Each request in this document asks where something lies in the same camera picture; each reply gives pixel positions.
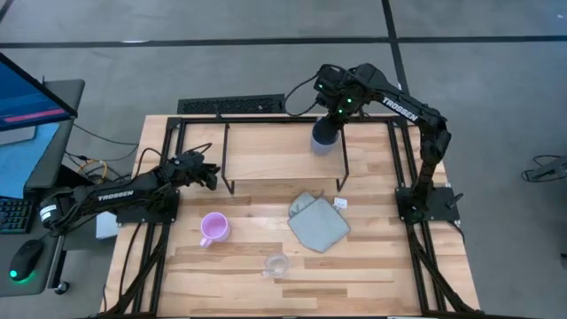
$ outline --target black metal frame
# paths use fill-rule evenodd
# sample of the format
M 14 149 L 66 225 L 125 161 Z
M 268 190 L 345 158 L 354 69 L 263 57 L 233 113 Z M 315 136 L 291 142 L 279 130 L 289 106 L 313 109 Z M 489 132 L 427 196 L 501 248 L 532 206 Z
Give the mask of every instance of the black metal frame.
M 354 121 L 380 121 L 384 120 L 386 117 L 380 117 L 379 119 L 355 119 Z M 166 136 L 164 139 L 164 143 L 166 140 L 171 139 L 171 134 L 173 133 L 173 128 L 179 127 L 179 134 L 177 136 L 177 145 L 178 147 L 183 147 L 183 139 L 185 138 L 185 132 L 187 125 L 190 124 L 224 124 L 224 138 L 223 138 L 223 145 L 222 145 L 222 163 L 221 163 L 221 179 L 224 184 L 227 186 L 231 195 L 234 195 L 235 192 L 235 181 L 229 181 L 226 177 L 226 163 L 227 163 L 227 148 L 229 145 L 229 130 L 230 124 L 245 124 L 245 123 L 315 123 L 317 118 L 313 116 L 305 116 L 305 117 L 285 117 L 285 116 L 266 116 L 266 117 L 221 117 L 217 115 L 217 117 L 210 117 L 210 118 L 198 118 L 198 119 L 191 119 L 191 118 L 183 118 L 183 117 L 172 117 L 167 119 L 167 133 L 169 137 Z M 341 135 L 341 142 L 343 148 L 343 161 L 345 163 L 345 177 L 343 180 L 340 181 L 336 179 L 337 182 L 337 191 L 341 191 L 345 186 L 346 179 L 350 175 L 350 167 L 348 166 L 348 154 L 346 151 L 346 141 L 345 141 L 345 131 L 340 129 Z

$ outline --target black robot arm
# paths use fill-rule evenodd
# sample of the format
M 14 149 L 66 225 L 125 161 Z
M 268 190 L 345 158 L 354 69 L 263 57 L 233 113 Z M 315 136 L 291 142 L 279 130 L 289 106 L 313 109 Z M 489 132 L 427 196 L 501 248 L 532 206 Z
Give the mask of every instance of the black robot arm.
M 420 222 L 424 212 L 429 210 L 433 173 L 451 140 L 447 119 L 436 109 L 391 85 L 385 75 L 371 64 L 349 70 L 323 65 L 314 88 L 319 91 L 316 102 L 329 109 L 327 116 L 316 124 L 318 129 L 314 129 L 314 137 L 318 140 L 331 140 L 354 113 L 361 112 L 361 108 L 372 101 L 416 124 L 421 133 L 420 157 L 423 163 L 416 182 L 402 201 L 405 206 L 402 217 L 407 223 Z
M 177 188 L 198 183 L 216 190 L 215 174 L 220 168 L 204 159 L 200 152 L 185 152 L 127 182 L 58 190 L 59 195 L 49 196 L 40 205 L 43 226 L 62 233 L 81 217 L 106 211 L 115 213 L 117 222 L 135 220 L 134 216 L 139 222 L 171 222 L 167 213 L 176 212 Z

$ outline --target gray cloth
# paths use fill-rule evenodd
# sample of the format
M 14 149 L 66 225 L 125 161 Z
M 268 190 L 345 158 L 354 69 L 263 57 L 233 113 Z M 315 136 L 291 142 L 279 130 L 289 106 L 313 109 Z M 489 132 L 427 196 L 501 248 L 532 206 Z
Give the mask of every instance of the gray cloth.
M 350 232 L 350 227 L 325 198 L 301 194 L 290 206 L 288 224 L 299 242 L 308 249 L 324 253 Z

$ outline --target pink mug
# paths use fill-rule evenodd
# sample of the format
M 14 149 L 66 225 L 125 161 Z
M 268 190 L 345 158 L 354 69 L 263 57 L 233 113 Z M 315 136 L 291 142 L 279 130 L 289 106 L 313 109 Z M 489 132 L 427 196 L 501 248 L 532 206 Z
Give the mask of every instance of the pink mug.
M 201 221 L 201 247 L 207 248 L 213 242 L 223 242 L 230 235 L 230 224 L 227 218 L 218 212 L 209 213 Z

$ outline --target computer monitor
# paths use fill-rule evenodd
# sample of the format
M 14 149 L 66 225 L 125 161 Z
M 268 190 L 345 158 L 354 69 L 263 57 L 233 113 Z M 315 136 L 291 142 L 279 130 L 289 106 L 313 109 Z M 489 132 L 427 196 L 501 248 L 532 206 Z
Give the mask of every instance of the computer monitor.
M 76 116 L 74 109 L 0 53 L 0 134 Z

